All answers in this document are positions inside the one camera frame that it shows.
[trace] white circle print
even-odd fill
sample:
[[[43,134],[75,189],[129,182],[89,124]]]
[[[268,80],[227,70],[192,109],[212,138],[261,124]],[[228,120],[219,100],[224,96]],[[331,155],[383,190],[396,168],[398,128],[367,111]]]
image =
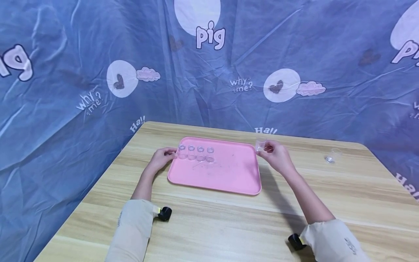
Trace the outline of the white circle print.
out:
[[[175,0],[175,14],[181,27],[190,35],[197,35],[197,27],[208,29],[210,21],[217,24],[221,14],[221,0]]]
[[[263,93],[271,102],[285,102],[295,96],[300,81],[297,72],[289,68],[282,68],[268,76],[263,85]]]
[[[106,74],[106,81],[111,92],[119,98],[129,96],[138,85],[135,68],[124,60],[113,61]]]
[[[390,43],[397,50],[409,40],[419,43],[419,1],[404,12],[391,32]]]

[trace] person's hand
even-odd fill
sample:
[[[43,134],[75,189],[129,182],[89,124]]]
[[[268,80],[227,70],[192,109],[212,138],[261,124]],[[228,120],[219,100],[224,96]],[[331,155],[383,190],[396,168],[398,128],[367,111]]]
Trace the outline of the person's hand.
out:
[[[265,159],[283,176],[296,171],[287,148],[277,141],[267,140],[264,150],[258,151],[258,156]]]
[[[154,153],[146,169],[152,171],[153,173],[157,173],[157,171],[162,169],[167,162],[175,157],[176,148],[160,148]]]

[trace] transparent container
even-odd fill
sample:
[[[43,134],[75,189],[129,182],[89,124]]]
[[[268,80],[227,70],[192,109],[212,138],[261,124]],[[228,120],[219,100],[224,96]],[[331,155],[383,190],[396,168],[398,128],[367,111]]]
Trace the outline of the transparent container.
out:
[[[335,163],[342,156],[342,151],[337,148],[332,148],[332,150],[325,156],[325,160],[329,163]]]
[[[195,147],[193,145],[188,146],[188,159],[195,160],[196,158]]]
[[[205,161],[208,162],[208,163],[214,162],[215,161],[214,155],[213,155],[214,149],[212,147],[209,147],[209,148],[207,148],[207,152],[208,152],[208,154],[205,157]]]
[[[197,148],[197,161],[198,162],[203,162],[205,161],[205,148],[203,148],[202,146],[199,146]]]
[[[263,151],[263,149],[265,148],[265,144],[266,144],[266,138],[262,138],[262,137],[257,138],[256,143],[255,143],[256,152]]]
[[[186,159],[187,157],[188,157],[188,153],[187,153],[187,151],[186,151],[186,146],[184,146],[184,145],[179,145],[179,147],[178,147],[178,151],[176,152],[176,156],[179,158],[179,159]]]

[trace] person's left hand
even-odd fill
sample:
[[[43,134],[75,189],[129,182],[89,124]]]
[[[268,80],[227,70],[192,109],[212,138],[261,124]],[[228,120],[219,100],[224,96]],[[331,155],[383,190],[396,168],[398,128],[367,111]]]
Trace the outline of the person's left hand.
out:
[[[176,148],[160,148],[154,153],[146,168],[150,169],[154,173],[157,173],[157,171],[162,169],[167,162],[175,157]]]

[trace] pink cloud print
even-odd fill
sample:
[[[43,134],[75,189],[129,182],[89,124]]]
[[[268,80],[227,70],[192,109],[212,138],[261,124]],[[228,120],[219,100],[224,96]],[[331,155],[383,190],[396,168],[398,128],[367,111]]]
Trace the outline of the pink cloud print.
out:
[[[321,83],[310,81],[308,83],[301,83],[298,86],[297,94],[302,96],[316,96],[324,93],[324,91],[326,91],[326,88]]]
[[[160,73],[145,66],[141,70],[137,70],[137,79],[144,82],[157,81],[160,79]]]

